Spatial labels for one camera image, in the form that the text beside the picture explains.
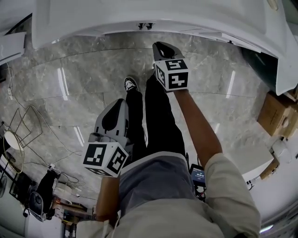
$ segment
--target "black fan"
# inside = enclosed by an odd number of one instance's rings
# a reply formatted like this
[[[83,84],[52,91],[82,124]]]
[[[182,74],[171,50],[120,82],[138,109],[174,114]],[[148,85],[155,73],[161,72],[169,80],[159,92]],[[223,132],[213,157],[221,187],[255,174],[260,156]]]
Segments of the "black fan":
[[[7,177],[3,176],[0,180],[0,198],[3,197],[6,189]]]

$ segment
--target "device screen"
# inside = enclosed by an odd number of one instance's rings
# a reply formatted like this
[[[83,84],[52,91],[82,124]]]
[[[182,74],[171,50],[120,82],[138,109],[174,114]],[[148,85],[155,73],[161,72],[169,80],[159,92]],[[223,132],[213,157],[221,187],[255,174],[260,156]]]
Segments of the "device screen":
[[[203,170],[193,168],[191,172],[191,178],[193,181],[205,183],[205,173]]]

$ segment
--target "person's left arm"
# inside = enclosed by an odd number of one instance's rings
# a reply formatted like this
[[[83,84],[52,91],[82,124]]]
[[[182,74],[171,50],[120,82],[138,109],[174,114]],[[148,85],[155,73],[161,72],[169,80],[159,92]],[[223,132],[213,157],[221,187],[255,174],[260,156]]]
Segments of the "person's left arm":
[[[112,226],[117,220],[119,207],[119,182],[120,178],[103,177],[101,190],[96,204],[96,220],[109,220]]]

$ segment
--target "white box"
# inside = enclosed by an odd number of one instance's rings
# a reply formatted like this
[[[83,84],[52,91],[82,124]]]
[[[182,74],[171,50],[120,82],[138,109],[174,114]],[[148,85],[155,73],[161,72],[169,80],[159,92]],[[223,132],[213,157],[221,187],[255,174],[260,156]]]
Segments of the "white box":
[[[188,59],[155,61],[156,78],[166,91],[186,89],[190,78]]]
[[[96,175],[118,177],[128,154],[118,142],[88,142],[81,157],[84,167]]]

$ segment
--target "beige sleeve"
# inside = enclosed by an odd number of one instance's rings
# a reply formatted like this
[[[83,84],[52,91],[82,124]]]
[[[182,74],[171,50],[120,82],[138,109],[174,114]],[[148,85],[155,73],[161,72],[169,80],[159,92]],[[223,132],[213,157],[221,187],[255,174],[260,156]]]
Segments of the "beige sleeve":
[[[104,223],[99,221],[82,221],[76,227],[77,238],[101,238],[102,233],[108,235],[112,231],[112,226],[107,224],[104,228]]]
[[[258,237],[261,218],[236,166],[223,154],[206,164],[206,203],[237,232]]]

